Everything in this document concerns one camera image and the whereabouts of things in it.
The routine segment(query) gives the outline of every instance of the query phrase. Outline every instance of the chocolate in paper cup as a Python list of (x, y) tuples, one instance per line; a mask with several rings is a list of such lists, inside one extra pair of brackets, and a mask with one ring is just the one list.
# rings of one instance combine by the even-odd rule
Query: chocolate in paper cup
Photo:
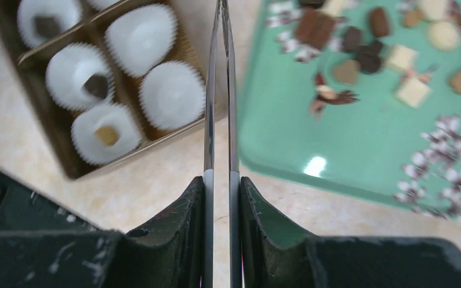
[(153, 68), (140, 86), (139, 97), (149, 122), (162, 130), (177, 129), (197, 120), (206, 99), (199, 73), (179, 61)]
[(117, 18), (105, 41), (117, 64), (132, 77), (146, 74), (160, 63), (176, 40), (177, 19), (167, 5), (153, 4)]
[(17, 25), (22, 40), (29, 48), (37, 47), (55, 36), (42, 36), (35, 24), (36, 17), (53, 18), (54, 26), (59, 30), (55, 34), (61, 34), (80, 22), (82, 6), (78, 0), (22, 0), (17, 12)]
[[(104, 76), (106, 95), (91, 94), (86, 82), (91, 76)], [(110, 103), (114, 95), (112, 70), (96, 46), (74, 43), (56, 53), (49, 62), (46, 85), (55, 103), (68, 110), (85, 110), (100, 103)]]
[(107, 7), (116, 4), (117, 2), (119, 2), (119, 0), (88, 0), (88, 2), (92, 8), (101, 11)]
[[(112, 127), (118, 135), (113, 145), (104, 144), (96, 132)], [(140, 144), (140, 133), (126, 106), (101, 104), (83, 112), (71, 126), (71, 138), (80, 157), (87, 163), (106, 164), (133, 151)]]

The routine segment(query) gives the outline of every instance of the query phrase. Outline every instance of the cupcake liner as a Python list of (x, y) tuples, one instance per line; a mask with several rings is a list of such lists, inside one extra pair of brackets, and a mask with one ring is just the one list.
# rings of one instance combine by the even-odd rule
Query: cupcake liner
[[(107, 97), (91, 95), (84, 84), (93, 74), (107, 77)], [(112, 70), (101, 51), (93, 45), (74, 43), (52, 57), (47, 66), (46, 85), (55, 103), (68, 110), (89, 109), (98, 103), (110, 103), (114, 95)]]
[(64, 32), (80, 22), (82, 7), (78, 0), (22, 0), (17, 12), (17, 25), (22, 40), (29, 48), (49, 40), (36, 32), (35, 16), (54, 17), (61, 32)]
[(105, 8), (110, 7), (116, 4), (117, 2), (119, 2), (119, 0), (88, 0), (88, 1), (89, 1), (89, 5), (98, 11), (104, 10)]
[(193, 67), (170, 61), (146, 75), (139, 97), (142, 111), (153, 126), (173, 130), (200, 117), (206, 95), (202, 79)]
[(177, 19), (167, 5), (153, 4), (121, 16), (105, 32), (112, 57), (129, 76), (160, 63), (176, 40)]
[[(112, 146), (104, 145), (95, 132), (104, 126), (119, 135)], [(133, 151), (140, 144), (139, 130), (122, 104), (101, 104), (80, 114), (71, 126), (73, 144), (82, 159), (93, 165), (106, 164)]]

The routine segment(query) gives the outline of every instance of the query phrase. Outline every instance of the metal tongs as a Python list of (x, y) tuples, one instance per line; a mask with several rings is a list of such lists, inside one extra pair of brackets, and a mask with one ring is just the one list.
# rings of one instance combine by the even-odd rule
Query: metal tongs
[(230, 216), (230, 286), (242, 286), (241, 235), (240, 235), (240, 171), (236, 135), (236, 71), (234, 41), (232, 39), (229, 4), (217, 0), (211, 45), (209, 47), (209, 69), (206, 79), (204, 186), (205, 186), (205, 236), (204, 269), (202, 287), (212, 288), (213, 269), (213, 212), (214, 212), (214, 99), (218, 23), (220, 13), (223, 22), (223, 44), (227, 59), (227, 93), (229, 95), (229, 216)]

